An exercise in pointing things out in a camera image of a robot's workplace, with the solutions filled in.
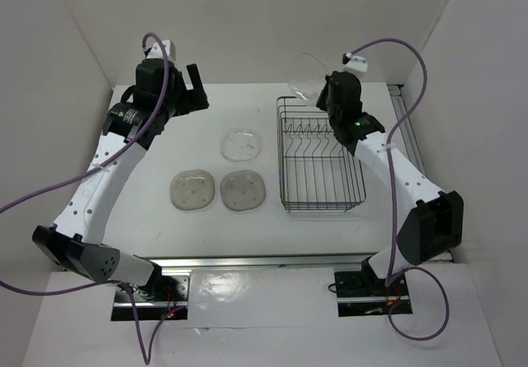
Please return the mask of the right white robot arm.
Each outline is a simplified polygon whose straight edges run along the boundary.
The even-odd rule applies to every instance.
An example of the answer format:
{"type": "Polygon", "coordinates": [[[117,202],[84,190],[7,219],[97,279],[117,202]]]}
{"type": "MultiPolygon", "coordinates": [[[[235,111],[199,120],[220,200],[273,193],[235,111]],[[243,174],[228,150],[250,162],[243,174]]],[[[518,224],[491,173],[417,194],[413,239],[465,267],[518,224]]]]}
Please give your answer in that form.
{"type": "Polygon", "coordinates": [[[460,245],[464,202],[429,181],[391,142],[383,125],[362,110],[361,82],[348,72],[325,77],[317,107],[328,114],[336,140],[390,189],[390,244],[361,263],[360,294],[381,295],[392,275],[460,245]]]}

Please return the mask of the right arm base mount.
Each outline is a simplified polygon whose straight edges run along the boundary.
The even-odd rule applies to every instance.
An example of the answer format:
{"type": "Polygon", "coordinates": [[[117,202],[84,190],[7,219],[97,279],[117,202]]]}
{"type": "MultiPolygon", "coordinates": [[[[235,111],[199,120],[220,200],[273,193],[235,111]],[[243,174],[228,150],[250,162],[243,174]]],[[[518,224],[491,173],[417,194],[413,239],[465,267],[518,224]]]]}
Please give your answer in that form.
{"type": "Polygon", "coordinates": [[[328,290],[337,297],[340,318],[371,317],[393,314],[412,314],[405,275],[400,275],[387,287],[384,280],[370,277],[363,271],[336,271],[328,290]]]}

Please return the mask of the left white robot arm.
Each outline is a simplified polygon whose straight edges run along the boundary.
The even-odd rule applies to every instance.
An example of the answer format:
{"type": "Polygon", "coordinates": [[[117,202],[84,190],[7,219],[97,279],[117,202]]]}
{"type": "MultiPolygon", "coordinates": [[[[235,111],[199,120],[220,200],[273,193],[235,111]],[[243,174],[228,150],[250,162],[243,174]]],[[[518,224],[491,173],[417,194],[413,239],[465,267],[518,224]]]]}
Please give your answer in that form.
{"type": "Polygon", "coordinates": [[[94,174],[82,180],[64,211],[49,227],[38,226],[32,240],[63,268],[95,283],[125,282],[142,299],[152,300],[178,289],[160,265],[127,254],[103,242],[106,223],[131,172],[153,140],[175,116],[209,106],[199,70],[186,67],[192,88],[186,88],[175,66],[145,59],[135,70],[135,83],[106,114],[91,163],[94,174]]]}

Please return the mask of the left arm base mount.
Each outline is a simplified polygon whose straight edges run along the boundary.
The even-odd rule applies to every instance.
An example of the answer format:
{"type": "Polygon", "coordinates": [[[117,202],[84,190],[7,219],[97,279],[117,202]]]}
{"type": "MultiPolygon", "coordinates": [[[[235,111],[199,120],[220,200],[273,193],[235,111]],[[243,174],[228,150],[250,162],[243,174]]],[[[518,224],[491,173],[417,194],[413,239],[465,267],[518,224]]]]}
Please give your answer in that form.
{"type": "MultiPolygon", "coordinates": [[[[163,314],[167,314],[166,319],[168,321],[187,320],[191,273],[189,271],[175,271],[172,278],[176,281],[176,285],[165,287],[157,295],[147,294],[137,286],[130,285],[140,322],[158,321],[163,314]]],[[[130,296],[122,288],[117,288],[115,291],[111,308],[111,321],[134,321],[130,296]]]]}

